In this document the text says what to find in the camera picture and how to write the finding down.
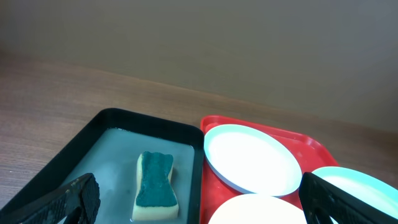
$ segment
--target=wall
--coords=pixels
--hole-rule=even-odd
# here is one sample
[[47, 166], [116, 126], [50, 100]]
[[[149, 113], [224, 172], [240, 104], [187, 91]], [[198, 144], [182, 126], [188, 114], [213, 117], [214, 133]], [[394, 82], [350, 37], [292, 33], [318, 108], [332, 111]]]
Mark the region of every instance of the wall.
[[0, 48], [398, 132], [398, 1], [5, 0]]

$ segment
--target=white dish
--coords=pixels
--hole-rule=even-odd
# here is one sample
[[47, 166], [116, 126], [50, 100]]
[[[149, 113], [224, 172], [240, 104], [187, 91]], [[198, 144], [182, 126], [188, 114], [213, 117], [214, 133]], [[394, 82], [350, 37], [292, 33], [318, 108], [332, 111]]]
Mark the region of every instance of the white dish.
[[209, 224], [294, 223], [306, 224], [304, 212], [282, 199], [244, 194], [229, 199], [211, 217]]
[[233, 189], [281, 197], [300, 185], [301, 168], [279, 141], [237, 124], [217, 126], [205, 135], [205, 154], [213, 172]]
[[343, 167], [322, 167], [312, 173], [398, 219], [398, 190], [383, 181]]

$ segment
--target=white plastic plate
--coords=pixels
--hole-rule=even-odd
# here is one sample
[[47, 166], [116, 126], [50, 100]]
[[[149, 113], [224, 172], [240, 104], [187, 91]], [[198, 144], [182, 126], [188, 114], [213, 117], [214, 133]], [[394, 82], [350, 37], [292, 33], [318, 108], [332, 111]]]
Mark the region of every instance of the white plastic plate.
[[213, 172], [233, 189], [281, 197], [302, 178], [292, 153], [271, 136], [247, 126], [224, 124], [205, 135], [205, 154]]
[[322, 167], [312, 173], [398, 219], [398, 190], [383, 181], [343, 167]]
[[282, 199], [259, 194], [244, 194], [222, 204], [209, 224], [225, 223], [294, 223], [304, 224], [304, 212]]

